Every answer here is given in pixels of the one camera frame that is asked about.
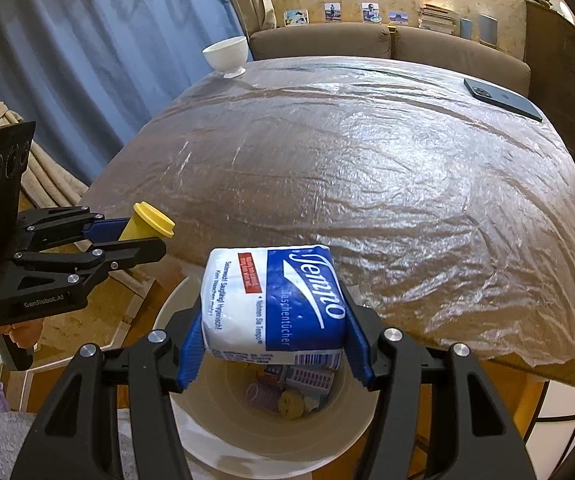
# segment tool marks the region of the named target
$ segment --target stack of books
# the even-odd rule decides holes
[[[432,4],[423,4],[419,11],[419,27],[435,32],[458,35],[459,17],[453,10]]]

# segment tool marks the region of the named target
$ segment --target sofa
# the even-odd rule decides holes
[[[527,96],[530,68],[488,46],[415,27],[372,23],[312,23],[251,35],[255,60],[300,56],[360,56],[438,66],[484,79]]]

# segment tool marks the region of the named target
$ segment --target plastic sheet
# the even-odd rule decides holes
[[[575,167],[545,120],[479,102],[463,76],[362,58],[212,74],[147,124],[83,203],[147,200],[173,256],[325,244],[390,325],[481,357],[575,360]]]

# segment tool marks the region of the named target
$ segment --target metal screw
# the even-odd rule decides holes
[[[403,332],[401,332],[398,328],[386,328],[385,337],[390,341],[400,341],[403,339]]]
[[[459,357],[468,357],[470,354],[470,347],[463,343],[456,343],[452,350],[454,350],[454,353]]]
[[[165,341],[166,337],[167,334],[165,333],[165,330],[152,330],[147,335],[147,341],[149,341],[150,343],[162,343],[163,341]]]
[[[81,357],[92,357],[96,353],[96,345],[93,343],[87,343],[87,345],[80,347],[78,353]]]

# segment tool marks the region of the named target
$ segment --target yellow cup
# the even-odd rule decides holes
[[[138,238],[171,238],[174,235],[174,222],[147,202],[134,204],[134,213],[123,229],[119,240]]]

